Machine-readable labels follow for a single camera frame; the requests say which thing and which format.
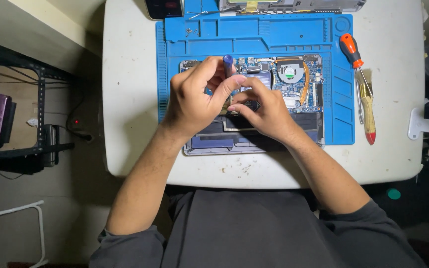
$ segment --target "sleeve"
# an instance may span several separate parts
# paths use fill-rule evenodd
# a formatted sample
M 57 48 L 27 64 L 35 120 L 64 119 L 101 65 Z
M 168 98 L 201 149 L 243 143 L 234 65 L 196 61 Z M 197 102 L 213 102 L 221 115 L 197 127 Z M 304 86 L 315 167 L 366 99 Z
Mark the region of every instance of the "sleeve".
M 400 227 L 373 200 L 353 213 L 322 212 L 319 219 L 335 234 L 343 259 L 353 267 L 426 267 Z
M 90 268 L 159 268 L 164 253 L 164 237 L 156 226 L 142 232 L 113 235 L 103 230 L 100 247 L 89 260 Z

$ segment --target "white table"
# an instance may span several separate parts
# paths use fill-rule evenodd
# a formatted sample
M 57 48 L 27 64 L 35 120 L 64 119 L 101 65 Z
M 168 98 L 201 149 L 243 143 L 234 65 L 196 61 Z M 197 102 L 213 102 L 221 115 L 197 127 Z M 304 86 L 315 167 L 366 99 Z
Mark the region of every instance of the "white table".
M 104 22 L 103 102 L 107 168 L 125 176 L 157 122 L 155 21 L 134 0 L 107 0 Z M 410 111 L 424 99 L 420 0 L 377 0 L 354 16 L 364 68 L 373 70 L 377 138 L 369 145 L 355 107 L 355 144 L 325 151 L 361 184 L 404 180 L 421 169 L 422 139 L 407 137 Z M 168 184 L 245 189 L 307 187 L 288 153 L 185 156 Z

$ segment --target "smartphone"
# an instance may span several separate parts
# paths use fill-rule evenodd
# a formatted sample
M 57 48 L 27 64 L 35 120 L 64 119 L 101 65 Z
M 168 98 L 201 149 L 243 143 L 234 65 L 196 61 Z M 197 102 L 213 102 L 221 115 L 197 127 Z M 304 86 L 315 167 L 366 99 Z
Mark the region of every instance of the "smartphone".
M 181 0 L 145 0 L 148 16 L 152 20 L 182 17 L 183 5 Z

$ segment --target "brush bristles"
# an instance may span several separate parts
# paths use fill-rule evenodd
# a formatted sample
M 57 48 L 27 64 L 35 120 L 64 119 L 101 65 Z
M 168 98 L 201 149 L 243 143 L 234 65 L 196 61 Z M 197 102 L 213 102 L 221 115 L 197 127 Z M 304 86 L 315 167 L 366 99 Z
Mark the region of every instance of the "brush bristles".
M 362 71 L 364 73 L 366 82 L 372 83 L 372 70 L 371 69 L 365 69 Z M 360 72 L 360 70 L 358 70 L 357 73 L 355 74 L 355 79 L 357 79 L 359 83 L 364 83 L 362 73 Z

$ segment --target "blue silicone mat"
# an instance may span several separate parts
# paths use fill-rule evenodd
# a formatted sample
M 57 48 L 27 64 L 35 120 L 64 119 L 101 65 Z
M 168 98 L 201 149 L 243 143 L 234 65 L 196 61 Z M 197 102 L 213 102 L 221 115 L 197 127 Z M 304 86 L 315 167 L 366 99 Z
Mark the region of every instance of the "blue silicone mat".
M 168 105 L 170 78 L 179 73 L 183 60 L 226 54 L 267 58 L 315 53 L 322 57 L 325 78 L 325 144 L 355 143 L 354 70 L 338 44 L 342 34 L 352 34 L 352 15 L 202 14 L 189 20 L 194 14 L 186 13 L 213 10 L 217 10 L 215 0 L 186 0 L 184 17 L 156 23 L 159 120 Z

